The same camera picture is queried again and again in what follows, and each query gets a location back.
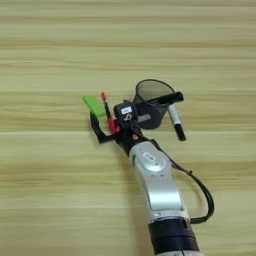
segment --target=green object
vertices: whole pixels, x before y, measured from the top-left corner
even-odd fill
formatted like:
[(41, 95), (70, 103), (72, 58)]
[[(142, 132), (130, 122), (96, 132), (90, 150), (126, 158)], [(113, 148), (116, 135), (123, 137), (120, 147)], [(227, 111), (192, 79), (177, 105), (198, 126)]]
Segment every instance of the green object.
[(101, 117), (106, 115), (105, 109), (103, 108), (103, 105), (100, 104), (95, 96), (84, 96), (83, 101), (86, 104), (86, 106), (97, 116)]

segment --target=black joint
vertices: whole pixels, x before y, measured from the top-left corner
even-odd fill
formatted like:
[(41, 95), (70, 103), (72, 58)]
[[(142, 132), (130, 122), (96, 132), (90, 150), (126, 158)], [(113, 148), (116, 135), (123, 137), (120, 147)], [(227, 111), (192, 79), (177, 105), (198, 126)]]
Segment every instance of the black joint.
[(149, 224), (155, 254), (171, 251), (199, 251), (189, 220), (159, 220)]

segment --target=red part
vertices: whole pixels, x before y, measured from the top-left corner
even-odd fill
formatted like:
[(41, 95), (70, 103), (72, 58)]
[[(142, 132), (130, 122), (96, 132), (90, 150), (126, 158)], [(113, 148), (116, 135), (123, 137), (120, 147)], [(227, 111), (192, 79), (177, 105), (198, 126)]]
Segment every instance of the red part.
[(101, 93), (101, 98), (102, 98), (103, 100), (106, 100), (107, 97), (106, 97), (105, 92), (102, 92), (102, 93)]
[(113, 118), (108, 119), (108, 127), (112, 134), (116, 133), (116, 124), (115, 124), (115, 120)]

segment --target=black cable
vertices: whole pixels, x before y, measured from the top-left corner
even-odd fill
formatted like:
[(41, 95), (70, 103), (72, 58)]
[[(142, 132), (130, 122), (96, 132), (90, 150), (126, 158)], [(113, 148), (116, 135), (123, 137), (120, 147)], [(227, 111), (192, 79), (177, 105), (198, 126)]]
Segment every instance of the black cable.
[(214, 200), (213, 197), (211, 195), (211, 192), (208, 190), (208, 188), (203, 184), (202, 181), (200, 181), (194, 174), (192, 171), (188, 171), (185, 168), (183, 168), (182, 166), (180, 166), (178, 163), (176, 163), (164, 150), (162, 150), (160, 148), (160, 146), (156, 143), (156, 147), (158, 148), (158, 150), (160, 150), (161, 152), (163, 152), (171, 161), (173, 168), (182, 171), (184, 173), (186, 173), (188, 176), (190, 176), (196, 183), (197, 185), (201, 188), (207, 204), (208, 204), (208, 211), (207, 214), (205, 216), (202, 217), (197, 217), (197, 218), (191, 218), (190, 222), (191, 224), (201, 224), (206, 222), (213, 214), (214, 214), (214, 210), (215, 210), (215, 205), (214, 205)]

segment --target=wooden table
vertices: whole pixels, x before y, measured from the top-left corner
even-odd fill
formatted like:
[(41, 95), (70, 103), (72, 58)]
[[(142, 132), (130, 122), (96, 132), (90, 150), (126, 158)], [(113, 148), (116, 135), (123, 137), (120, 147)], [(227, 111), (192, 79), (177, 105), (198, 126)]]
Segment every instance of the wooden table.
[[(206, 256), (256, 254), (255, 0), (0, 1), (0, 255), (153, 255), (125, 154), (99, 146), (83, 95), (132, 99), (145, 78), (184, 93), (145, 135), (207, 184)], [(205, 202), (174, 173), (191, 216)]]

